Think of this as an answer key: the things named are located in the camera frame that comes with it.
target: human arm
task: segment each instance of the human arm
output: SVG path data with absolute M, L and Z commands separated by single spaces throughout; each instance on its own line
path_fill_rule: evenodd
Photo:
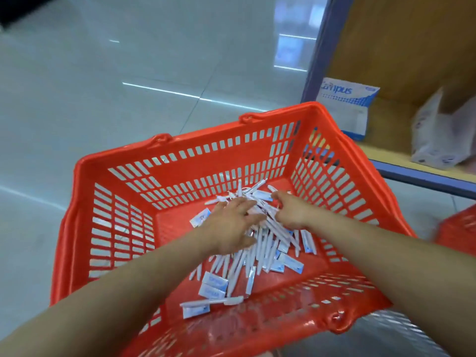
M 476 258 L 334 214 L 287 193 L 278 221 L 332 243 L 452 356 L 476 350 Z
M 252 245 L 255 202 L 219 203 L 204 223 L 74 292 L 0 342 L 0 356 L 115 356 L 199 263 Z

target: right hand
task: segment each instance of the right hand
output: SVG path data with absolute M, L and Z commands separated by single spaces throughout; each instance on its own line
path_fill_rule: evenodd
M 283 191 L 271 194 L 273 199 L 279 200 L 283 208 L 276 213 L 276 220 L 290 229 L 306 229 L 313 206 L 301 198 Z

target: forearm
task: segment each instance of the forearm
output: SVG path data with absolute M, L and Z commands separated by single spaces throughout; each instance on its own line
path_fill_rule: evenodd
M 476 348 L 475 258 L 316 207 L 307 221 L 450 353 Z
M 5 356 L 111 356 L 210 254 L 200 228 L 111 271 L 0 343 Z

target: tiled floor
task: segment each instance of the tiled floor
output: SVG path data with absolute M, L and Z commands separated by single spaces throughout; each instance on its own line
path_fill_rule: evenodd
M 48 305 L 75 162 L 298 103 L 325 3 L 55 0 L 0 34 L 0 338 Z M 388 184 L 427 240 L 473 203 Z

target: red shopping basket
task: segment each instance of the red shopping basket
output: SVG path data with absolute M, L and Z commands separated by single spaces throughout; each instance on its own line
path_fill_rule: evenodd
M 476 257 L 476 205 L 441 222 L 435 242 Z
M 322 105 L 248 113 L 82 158 L 59 233 L 51 304 L 189 231 L 204 201 L 236 190 L 238 179 L 250 186 L 264 178 L 309 203 L 414 236 L 385 181 Z M 183 320 L 179 303 L 196 300 L 200 286 L 187 278 L 123 356 L 254 356 L 324 330 L 345 332 L 391 305 L 333 245 L 314 238 L 318 255 L 300 254 L 301 275 L 264 273 L 244 303 Z M 245 283 L 241 276 L 234 295 Z

